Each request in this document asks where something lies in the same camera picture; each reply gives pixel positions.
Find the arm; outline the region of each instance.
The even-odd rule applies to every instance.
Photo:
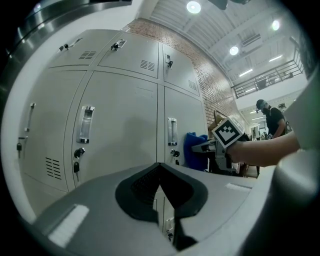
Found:
[[[275,134],[273,135],[273,139],[278,138],[286,128],[286,123],[284,119],[279,120],[277,123],[279,125],[278,129],[276,130]]]
[[[234,163],[244,162],[253,166],[273,166],[286,155],[300,148],[294,132],[270,140],[237,141],[226,153]]]

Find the brick wall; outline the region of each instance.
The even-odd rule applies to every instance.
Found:
[[[177,32],[146,19],[136,19],[128,26],[131,33],[154,39],[191,58],[201,88],[208,126],[214,121],[214,110],[218,110],[225,115],[234,115],[247,127],[239,114],[228,80],[199,47]]]

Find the railing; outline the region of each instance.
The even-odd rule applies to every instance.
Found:
[[[291,79],[304,72],[300,53],[297,48],[294,49],[293,60],[269,69],[256,75],[246,81],[238,83],[231,88],[234,89],[236,98],[240,98],[256,91],[263,90],[269,86]]]

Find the ceiling light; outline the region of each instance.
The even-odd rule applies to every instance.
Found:
[[[192,14],[198,14],[201,11],[201,5],[196,1],[190,1],[187,3],[186,9]]]
[[[250,91],[252,91],[254,89],[256,89],[256,88],[252,88],[252,89],[246,90],[245,92],[247,93],[247,92],[250,92]]]
[[[275,58],[272,58],[272,59],[269,60],[269,62],[273,62],[273,61],[275,61],[275,60],[277,60],[277,59],[280,59],[281,57],[282,57],[282,55],[280,55],[280,56],[278,56],[278,57],[275,57]]]
[[[230,49],[230,54],[231,55],[236,55],[239,52],[239,48],[236,46],[231,47]]]
[[[279,21],[277,21],[277,20],[273,21],[273,22],[272,22],[272,29],[273,29],[274,31],[277,31],[279,28],[280,28],[280,23],[279,23]]]
[[[244,72],[244,73],[240,74],[240,75],[239,75],[239,77],[242,77],[242,76],[244,76],[245,74],[250,73],[251,71],[253,71],[253,69],[252,69],[252,68],[251,68],[250,70],[248,70],[248,71],[246,71],[246,72]]]
[[[40,4],[40,3],[37,3],[37,4],[35,5],[35,7],[33,8],[33,11],[36,13],[36,12],[38,12],[38,11],[40,10],[40,8],[41,8],[41,4]]]
[[[260,118],[266,118],[266,117],[265,116],[261,116],[261,117],[254,118],[252,120],[256,120],[256,119],[260,119]]]

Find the door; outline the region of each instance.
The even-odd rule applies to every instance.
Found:
[[[155,83],[126,75],[92,74],[73,130],[72,165],[78,161],[75,151],[85,150],[78,177],[73,176],[76,186],[156,162],[157,89]]]
[[[158,42],[139,35],[124,33],[115,43],[118,43],[121,48],[109,50],[99,66],[133,71],[158,78]]]
[[[29,98],[22,170],[33,179],[68,191],[63,161],[68,113],[85,71],[48,71]]]
[[[101,50],[118,34],[117,30],[86,30],[69,45],[68,50],[64,49],[58,53],[58,57],[51,63],[50,68],[91,65]]]
[[[163,207],[163,234],[173,242],[175,235],[175,209],[167,197],[164,198]]]
[[[185,163],[184,141],[187,133],[206,134],[205,117],[201,101],[186,94],[164,88],[165,108],[165,162],[175,163],[171,150],[179,151],[177,158]]]
[[[170,61],[173,62],[171,67],[168,66]],[[199,96],[191,59],[167,45],[163,45],[163,75],[165,82]]]
[[[161,232],[163,232],[163,226],[164,226],[165,197],[166,197],[165,193],[162,191],[161,186],[159,186],[154,196],[153,209],[158,213],[159,229]]]

